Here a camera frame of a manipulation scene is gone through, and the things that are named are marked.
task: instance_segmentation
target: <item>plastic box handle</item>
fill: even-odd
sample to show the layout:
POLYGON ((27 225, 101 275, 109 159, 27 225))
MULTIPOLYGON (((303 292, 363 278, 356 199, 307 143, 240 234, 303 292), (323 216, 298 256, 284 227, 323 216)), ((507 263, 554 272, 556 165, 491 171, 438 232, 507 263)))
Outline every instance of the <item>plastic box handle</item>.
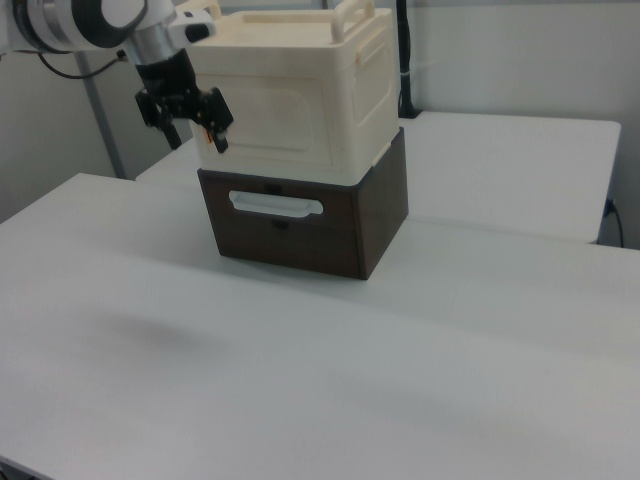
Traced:
POLYGON ((317 200, 305 198, 281 197, 262 193, 229 192, 229 200, 236 210, 242 212, 277 215, 278 217, 306 218, 309 215, 319 215, 324 207, 317 200))
POLYGON ((373 0, 344 0, 336 6, 333 10, 333 19, 331 20, 331 36, 333 37, 333 43, 344 42, 344 24, 351 15, 360 9, 364 10, 364 18, 360 20, 360 22, 370 20, 376 14, 373 0))

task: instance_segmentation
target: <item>drawer handle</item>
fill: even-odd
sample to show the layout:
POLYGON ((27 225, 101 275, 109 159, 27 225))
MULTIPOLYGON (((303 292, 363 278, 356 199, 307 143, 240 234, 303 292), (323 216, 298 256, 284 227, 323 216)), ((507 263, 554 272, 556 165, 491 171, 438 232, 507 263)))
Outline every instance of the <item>drawer handle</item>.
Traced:
POLYGON ((262 193, 229 192, 233 207, 242 212, 264 213, 279 217, 305 218, 311 214, 319 215, 324 207, 317 200, 305 198, 281 197, 262 193))

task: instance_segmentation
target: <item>white desk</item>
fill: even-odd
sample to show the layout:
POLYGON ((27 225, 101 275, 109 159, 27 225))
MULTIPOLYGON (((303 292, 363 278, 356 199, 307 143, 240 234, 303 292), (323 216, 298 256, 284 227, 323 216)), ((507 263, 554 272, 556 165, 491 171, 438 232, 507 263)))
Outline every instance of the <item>white desk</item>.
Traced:
POLYGON ((200 192, 0 225, 0 455, 56 480, 635 479, 640 254, 407 222, 368 282, 220 258, 200 192))
MULTIPOLYGON (((433 112, 401 124, 412 220, 598 238, 619 124, 433 112)), ((198 168, 191 141, 137 181, 199 189, 198 168)))

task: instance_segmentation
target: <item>black cable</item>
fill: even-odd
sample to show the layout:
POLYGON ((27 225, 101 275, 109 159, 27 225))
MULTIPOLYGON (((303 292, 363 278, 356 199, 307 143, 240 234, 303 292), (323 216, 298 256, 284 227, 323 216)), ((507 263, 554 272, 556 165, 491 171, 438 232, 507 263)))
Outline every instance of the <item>black cable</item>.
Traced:
POLYGON ((111 60, 109 63, 107 63, 105 66, 99 68, 98 70, 96 70, 95 72, 91 72, 88 73, 86 75, 69 75, 67 73, 63 73, 60 70, 57 70, 53 65, 51 65, 49 62, 47 62, 47 60, 44 58, 44 55, 42 55, 41 53, 38 53, 38 58, 40 59, 40 61, 44 64, 45 67, 47 67, 49 70, 51 70, 53 73, 55 73, 56 75, 62 77, 62 78, 66 78, 68 80, 87 80, 89 78, 93 78, 96 75, 100 75, 102 72, 104 72, 105 70, 111 68, 112 66, 114 66, 116 63, 120 62, 123 58, 124 58, 124 52, 118 52, 118 58, 115 58, 113 60, 111 60))
POLYGON ((620 212, 616 208, 615 204, 611 207, 611 212, 616 216, 618 221, 618 232, 620 234, 620 248, 624 248, 624 233, 622 231, 622 219, 620 218, 620 212))

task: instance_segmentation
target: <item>wooden drawer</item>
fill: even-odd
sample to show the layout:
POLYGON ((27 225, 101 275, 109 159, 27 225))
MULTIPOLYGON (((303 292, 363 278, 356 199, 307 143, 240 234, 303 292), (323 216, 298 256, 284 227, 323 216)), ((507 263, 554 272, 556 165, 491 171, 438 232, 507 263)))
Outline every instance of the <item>wooden drawer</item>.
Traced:
POLYGON ((366 279, 408 213, 402 130, 353 187, 207 170, 198 175, 218 249, 230 257, 366 279), (239 203, 245 197, 249 203, 239 203), (305 201, 317 206, 313 213, 279 206, 292 203, 295 210, 305 201))

